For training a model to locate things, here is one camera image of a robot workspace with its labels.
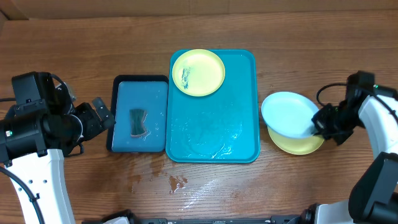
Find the dark green scrub sponge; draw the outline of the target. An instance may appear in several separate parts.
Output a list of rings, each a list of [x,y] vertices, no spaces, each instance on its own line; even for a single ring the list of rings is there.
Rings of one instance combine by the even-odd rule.
[[[131,109],[129,110],[131,120],[131,137],[139,138],[147,133],[147,129],[144,125],[146,120],[147,111],[143,109]]]

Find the yellow plate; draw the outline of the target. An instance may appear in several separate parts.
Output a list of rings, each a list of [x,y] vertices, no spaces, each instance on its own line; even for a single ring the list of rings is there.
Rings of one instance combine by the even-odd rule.
[[[320,136],[311,136],[305,139],[292,139],[284,137],[270,127],[267,128],[274,144],[281,150],[293,155],[306,155],[315,152],[324,142]]]
[[[172,80],[176,87],[190,96],[207,96],[224,82],[223,61],[210,50],[193,49],[181,54],[172,66]]]

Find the light blue plate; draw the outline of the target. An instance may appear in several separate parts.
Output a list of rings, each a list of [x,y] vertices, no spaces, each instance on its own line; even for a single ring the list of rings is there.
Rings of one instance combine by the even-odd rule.
[[[268,127],[292,139],[309,138],[317,132],[312,118],[318,110],[307,97],[289,91],[273,93],[261,105],[261,114]]]

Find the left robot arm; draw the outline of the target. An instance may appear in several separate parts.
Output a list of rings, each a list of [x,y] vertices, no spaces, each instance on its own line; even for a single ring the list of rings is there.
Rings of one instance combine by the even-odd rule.
[[[37,110],[1,121],[1,172],[11,179],[26,223],[74,223],[64,160],[115,124],[103,100],[69,114]]]

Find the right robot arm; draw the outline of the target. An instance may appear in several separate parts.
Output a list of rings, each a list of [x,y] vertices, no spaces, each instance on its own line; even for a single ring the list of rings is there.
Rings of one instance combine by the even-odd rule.
[[[347,84],[339,106],[314,118],[321,133],[337,143],[354,127],[366,129],[374,161],[351,190],[348,200],[313,204],[291,223],[397,223],[397,91],[373,85]]]

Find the small black-rimmed blue tray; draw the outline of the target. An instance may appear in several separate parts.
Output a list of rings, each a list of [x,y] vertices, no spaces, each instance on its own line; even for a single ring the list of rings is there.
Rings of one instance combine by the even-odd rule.
[[[165,149],[168,89],[165,75],[118,75],[114,79],[111,113],[116,124],[108,131],[108,151],[155,153]],[[131,137],[131,109],[147,111],[147,133],[139,138]]]

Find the yellow plate at tray top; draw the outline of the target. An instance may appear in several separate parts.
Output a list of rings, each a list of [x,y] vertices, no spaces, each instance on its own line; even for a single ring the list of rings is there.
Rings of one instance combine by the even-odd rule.
[[[176,87],[190,96],[207,96],[224,82],[223,61],[210,50],[193,49],[181,54],[172,66],[172,80]]]

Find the large teal serving tray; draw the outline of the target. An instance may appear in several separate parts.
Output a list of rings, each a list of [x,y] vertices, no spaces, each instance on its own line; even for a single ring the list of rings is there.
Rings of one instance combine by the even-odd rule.
[[[169,81],[166,143],[175,162],[251,163],[260,155],[256,61],[244,49],[215,49],[226,69],[221,87],[189,96]]]

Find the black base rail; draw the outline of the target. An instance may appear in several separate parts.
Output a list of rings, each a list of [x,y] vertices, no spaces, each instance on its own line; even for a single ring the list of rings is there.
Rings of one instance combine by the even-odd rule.
[[[123,210],[100,220],[85,220],[82,224],[127,223],[127,224],[314,224],[313,212],[305,210],[301,215],[273,215],[269,218],[234,219],[182,219],[138,218],[131,210]]]

